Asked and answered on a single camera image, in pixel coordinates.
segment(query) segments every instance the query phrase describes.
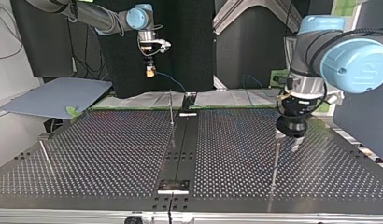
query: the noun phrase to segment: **metal plate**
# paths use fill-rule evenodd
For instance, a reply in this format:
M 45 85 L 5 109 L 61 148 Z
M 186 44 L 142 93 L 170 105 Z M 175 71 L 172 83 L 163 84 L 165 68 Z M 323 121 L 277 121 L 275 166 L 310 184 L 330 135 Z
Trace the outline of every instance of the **metal plate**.
M 168 111 L 88 113 L 45 143 L 50 160 L 38 147 L 4 167 L 0 199 L 18 199 L 12 208 L 152 209 L 167 151 L 180 149 L 174 134 Z
M 275 110 L 203 110 L 198 117 L 194 136 L 186 134 L 194 140 L 184 143 L 187 153 L 196 147 L 188 211 L 383 214 L 383 169 L 322 121 L 309 121 L 297 152 L 291 139 L 283 142 L 272 190 Z M 192 165 L 183 166 L 178 179 Z

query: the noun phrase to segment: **end effector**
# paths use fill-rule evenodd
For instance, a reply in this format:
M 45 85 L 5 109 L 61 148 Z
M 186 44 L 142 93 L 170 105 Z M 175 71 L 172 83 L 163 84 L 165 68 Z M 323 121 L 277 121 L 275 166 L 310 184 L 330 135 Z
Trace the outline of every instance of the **end effector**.
M 116 13 L 92 3 L 76 0 L 27 0 L 31 5 L 49 13 L 61 13 L 70 21 L 81 21 L 95 27 L 99 35 L 124 35 L 127 31 L 138 31 L 137 44 L 144 56 L 147 77 L 154 77 L 156 67 L 153 56 L 165 53 L 171 44 L 156 38 L 153 8 L 149 4 L 139 4 L 134 8 Z
M 307 117 L 324 102 L 341 102 L 342 91 L 364 93 L 383 84 L 383 31 L 343 33 L 345 24 L 334 16 L 303 19 L 287 85 L 277 101 L 277 129 L 287 136 L 303 138 Z

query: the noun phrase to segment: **green tape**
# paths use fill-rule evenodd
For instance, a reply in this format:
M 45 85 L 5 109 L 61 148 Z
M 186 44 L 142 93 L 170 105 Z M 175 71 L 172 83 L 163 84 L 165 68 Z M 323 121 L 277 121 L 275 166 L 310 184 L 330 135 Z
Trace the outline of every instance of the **green tape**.
M 320 107 L 318 107 L 318 109 L 316 110 L 316 112 L 320 112 L 320 113 L 328 113 L 329 110 L 330 110 L 331 106 L 326 104 L 326 103 L 323 103 Z
M 180 106 L 174 106 L 174 110 L 179 110 Z M 96 106 L 92 107 L 89 110 L 169 110 L 168 106 L 154 106 L 154 107 L 143 107 L 143 106 L 134 106 L 134 107 L 126 107 L 126 106 Z
M 81 112 L 77 111 L 73 106 L 69 105 L 66 107 L 66 113 L 72 118 L 77 118 L 81 115 Z
M 335 16 L 352 16 L 357 0 L 337 0 L 334 8 Z
M 243 108 L 274 108 L 275 105 L 194 105 L 191 106 L 191 109 L 243 109 Z

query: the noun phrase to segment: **mounting hole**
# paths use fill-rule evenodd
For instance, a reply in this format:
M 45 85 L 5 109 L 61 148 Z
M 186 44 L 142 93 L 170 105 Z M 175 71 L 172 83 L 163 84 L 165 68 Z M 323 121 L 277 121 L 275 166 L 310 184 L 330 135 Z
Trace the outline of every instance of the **mounting hole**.
M 338 74 L 345 74 L 347 72 L 347 69 L 346 68 L 340 68 L 337 73 Z

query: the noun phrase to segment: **blue board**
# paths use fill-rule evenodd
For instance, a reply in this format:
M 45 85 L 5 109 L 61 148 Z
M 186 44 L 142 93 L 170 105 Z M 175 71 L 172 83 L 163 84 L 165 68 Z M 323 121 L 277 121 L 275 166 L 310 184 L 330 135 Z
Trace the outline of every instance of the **blue board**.
M 66 108 L 82 112 L 105 93 L 110 82 L 60 77 L 12 100 L 2 110 L 47 118 L 71 119 Z

